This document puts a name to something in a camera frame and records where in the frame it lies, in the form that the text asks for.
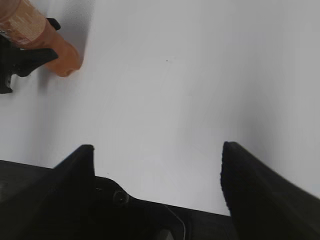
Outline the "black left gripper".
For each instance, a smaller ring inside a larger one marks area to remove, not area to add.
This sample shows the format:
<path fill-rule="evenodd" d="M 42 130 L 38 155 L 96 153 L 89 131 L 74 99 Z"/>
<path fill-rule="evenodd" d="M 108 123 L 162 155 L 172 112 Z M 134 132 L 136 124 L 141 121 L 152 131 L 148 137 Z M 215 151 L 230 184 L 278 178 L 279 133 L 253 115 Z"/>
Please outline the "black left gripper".
<path fill-rule="evenodd" d="M 61 25 L 55 18 L 46 18 L 50 25 L 56 30 L 61 29 Z M 12 75 L 27 77 L 37 68 L 53 60 L 58 59 L 58 54 L 51 48 L 39 48 L 23 50 L 13 48 L 2 35 L 0 36 L 0 93 L 9 94 L 11 88 Z"/>

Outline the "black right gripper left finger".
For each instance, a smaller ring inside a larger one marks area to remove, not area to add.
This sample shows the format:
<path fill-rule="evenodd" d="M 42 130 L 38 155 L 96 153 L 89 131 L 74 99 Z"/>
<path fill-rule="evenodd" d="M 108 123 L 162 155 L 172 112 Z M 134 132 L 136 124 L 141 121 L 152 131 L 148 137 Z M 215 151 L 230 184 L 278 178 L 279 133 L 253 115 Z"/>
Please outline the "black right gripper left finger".
<path fill-rule="evenodd" d="M 94 147 L 54 168 L 1 161 L 3 240 L 183 240 L 185 224 L 165 205 L 128 208 L 128 195 L 95 176 Z"/>

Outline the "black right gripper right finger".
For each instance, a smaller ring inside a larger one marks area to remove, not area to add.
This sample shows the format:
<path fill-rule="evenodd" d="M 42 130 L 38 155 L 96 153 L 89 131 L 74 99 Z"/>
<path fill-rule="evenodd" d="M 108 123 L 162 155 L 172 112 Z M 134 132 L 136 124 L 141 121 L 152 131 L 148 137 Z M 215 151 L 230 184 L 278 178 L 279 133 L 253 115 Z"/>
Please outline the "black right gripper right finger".
<path fill-rule="evenodd" d="M 220 185 L 241 240 L 318 240 L 319 198 L 270 169 L 237 142 L 224 142 Z"/>

